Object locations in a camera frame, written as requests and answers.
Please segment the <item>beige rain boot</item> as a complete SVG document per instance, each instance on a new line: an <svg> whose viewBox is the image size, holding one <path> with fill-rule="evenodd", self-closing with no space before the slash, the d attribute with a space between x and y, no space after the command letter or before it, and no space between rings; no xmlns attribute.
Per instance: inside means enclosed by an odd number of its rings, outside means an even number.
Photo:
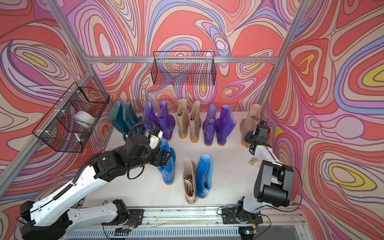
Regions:
<svg viewBox="0 0 384 240"><path fill-rule="evenodd" d="M188 135L189 115L187 99L178 100L177 123L179 126L179 137L185 139Z"/></svg>
<svg viewBox="0 0 384 240"><path fill-rule="evenodd" d="M194 204L197 200L196 185L197 168L189 158L183 159L183 184L185 198L188 204Z"/></svg>
<svg viewBox="0 0 384 240"><path fill-rule="evenodd" d="M202 121L200 118L200 107L201 102L195 101L189 118L191 132L190 140L192 143L197 143L199 141L200 129L202 126Z"/></svg>
<svg viewBox="0 0 384 240"><path fill-rule="evenodd" d="M241 132L241 144L245 147L246 142L244 140L246 134L251 131L254 132L257 128L261 115L261 105L253 104L251 109L248 112L248 115L240 123L240 132Z"/></svg>

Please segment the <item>purple rain boot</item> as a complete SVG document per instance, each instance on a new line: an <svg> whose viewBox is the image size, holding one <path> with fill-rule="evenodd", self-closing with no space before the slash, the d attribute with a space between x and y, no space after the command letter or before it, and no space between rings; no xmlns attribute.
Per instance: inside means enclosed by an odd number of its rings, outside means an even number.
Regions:
<svg viewBox="0 0 384 240"><path fill-rule="evenodd" d="M217 107L210 105L206 118L203 122L204 144L210 147L213 144L214 134L216 131L216 115Z"/></svg>
<svg viewBox="0 0 384 240"><path fill-rule="evenodd" d="M167 101L160 101L160 110L157 115L158 123L163 131L163 138L167 141L172 139L173 130L176 125L175 118L170 115Z"/></svg>
<svg viewBox="0 0 384 240"><path fill-rule="evenodd" d="M156 114L155 114L154 106L153 106L153 104L151 102L147 102L146 103L146 106L145 106L145 109L144 109L144 112L143 112L143 115L142 115L142 121L143 122L150 121L150 122L154 122L156 124L156 126L158 125L158 121L157 121L157 117L156 117Z"/></svg>
<svg viewBox="0 0 384 240"><path fill-rule="evenodd" d="M231 107L223 105L216 127L217 142L219 146L224 146L226 144L227 138L234 130L236 124L237 122Z"/></svg>

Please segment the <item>blue rain boot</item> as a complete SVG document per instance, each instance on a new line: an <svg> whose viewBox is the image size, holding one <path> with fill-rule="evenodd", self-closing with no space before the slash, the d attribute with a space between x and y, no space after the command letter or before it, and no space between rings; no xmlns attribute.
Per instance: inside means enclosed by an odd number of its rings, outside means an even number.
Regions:
<svg viewBox="0 0 384 240"><path fill-rule="evenodd" d="M209 154L202 154L197 168L197 196L204 199L212 187L213 159Z"/></svg>
<svg viewBox="0 0 384 240"><path fill-rule="evenodd" d="M176 153L173 148L170 148L166 139L161 140L160 150L166 150L172 153L171 158L168 160L165 167L158 167L166 185L171 185L175 177Z"/></svg>

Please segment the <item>teal rain boot yellow sole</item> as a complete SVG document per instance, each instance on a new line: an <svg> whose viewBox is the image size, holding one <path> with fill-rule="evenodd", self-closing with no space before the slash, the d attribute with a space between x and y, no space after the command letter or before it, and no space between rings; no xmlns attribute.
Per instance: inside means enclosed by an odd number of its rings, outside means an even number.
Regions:
<svg viewBox="0 0 384 240"><path fill-rule="evenodd" d="M111 109L110 123L114 128L120 132L123 136L123 140L126 141L129 127L124 120L124 105L121 101L116 101Z"/></svg>

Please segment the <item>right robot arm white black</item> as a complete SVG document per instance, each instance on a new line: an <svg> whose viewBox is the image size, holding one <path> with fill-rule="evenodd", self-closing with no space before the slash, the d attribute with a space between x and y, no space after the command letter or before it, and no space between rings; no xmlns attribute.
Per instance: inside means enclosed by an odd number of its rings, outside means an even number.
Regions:
<svg viewBox="0 0 384 240"><path fill-rule="evenodd" d="M260 161L260 168L252 197L242 197L235 210L236 220L245 224L253 222L264 208L287 207L291 203L295 170L283 164L267 143L270 128L262 121L254 131L244 137L251 155Z"/></svg>

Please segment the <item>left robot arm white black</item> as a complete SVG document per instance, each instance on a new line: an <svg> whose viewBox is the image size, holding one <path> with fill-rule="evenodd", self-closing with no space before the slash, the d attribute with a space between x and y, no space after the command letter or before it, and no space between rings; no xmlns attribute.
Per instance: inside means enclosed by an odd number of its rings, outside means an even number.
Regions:
<svg viewBox="0 0 384 240"><path fill-rule="evenodd" d="M72 206L97 188L133 169L152 165L171 170L176 154L167 140L136 135L128 137L123 146L98 153L88 159L75 177L48 197L27 201L20 207L25 220L21 233L24 240L58 240L65 234L90 225L140 225L123 200L111 204L76 210Z"/></svg>

